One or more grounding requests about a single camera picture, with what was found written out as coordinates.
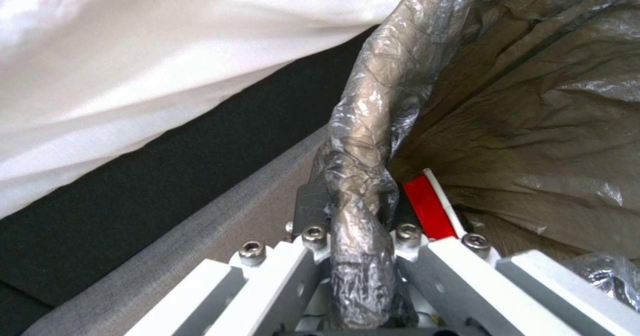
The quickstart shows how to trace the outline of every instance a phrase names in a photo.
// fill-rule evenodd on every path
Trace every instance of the red tape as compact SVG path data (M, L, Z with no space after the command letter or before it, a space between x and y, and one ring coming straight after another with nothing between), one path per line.
M402 187L429 238L440 240L449 236L457 237L427 176L419 176Z

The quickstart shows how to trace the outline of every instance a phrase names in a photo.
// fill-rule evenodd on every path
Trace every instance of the gray surface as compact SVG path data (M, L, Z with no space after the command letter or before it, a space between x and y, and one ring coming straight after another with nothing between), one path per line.
M286 235L296 189L308 181L326 135L326 128L316 131L42 317L24 335L124 334L204 258L226 262L250 238L274 246Z
M503 258L496 270L581 334L640 334L635 309L606 296L540 251Z

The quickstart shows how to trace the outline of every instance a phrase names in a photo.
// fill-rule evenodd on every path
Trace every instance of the hex socket screw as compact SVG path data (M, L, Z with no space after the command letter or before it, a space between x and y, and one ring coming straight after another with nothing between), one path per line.
M467 233L462 236L462 244L482 258L487 258L491 251L489 241L487 241L484 236L478 235L477 233Z
M302 244L309 249L321 249L327 245L327 231L318 225L311 225L302 231Z
M414 248L420 245L423 232L410 223L401 223L395 229L395 240L400 247Z
M249 267L257 267L267 258L266 251L265 245L262 242L247 241L240 247L240 250L238 250L240 262Z

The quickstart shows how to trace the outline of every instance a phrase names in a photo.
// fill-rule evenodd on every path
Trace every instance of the crumpled plastic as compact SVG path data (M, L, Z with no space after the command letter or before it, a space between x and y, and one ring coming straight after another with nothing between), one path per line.
M563 264L608 297L640 312L640 270L626 258L591 253Z
M630 236L640 229L630 188L640 176L637 5L402 0L363 47L314 167L324 167L333 206L340 327L377 327L394 313L386 226L398 201L387 169L396 153L397 179L430 167L452 203L581 249L640 251ZM614 154L623 157L592 163ZM608 226L619 236L593 242L603 228L585 233L581 217L615 218ZM632 227L622 230L623 219Z

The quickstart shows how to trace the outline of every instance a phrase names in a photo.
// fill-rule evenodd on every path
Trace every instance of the white fabric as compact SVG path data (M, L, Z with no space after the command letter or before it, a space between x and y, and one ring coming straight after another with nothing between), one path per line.
M0 0L0 218L398 2Z

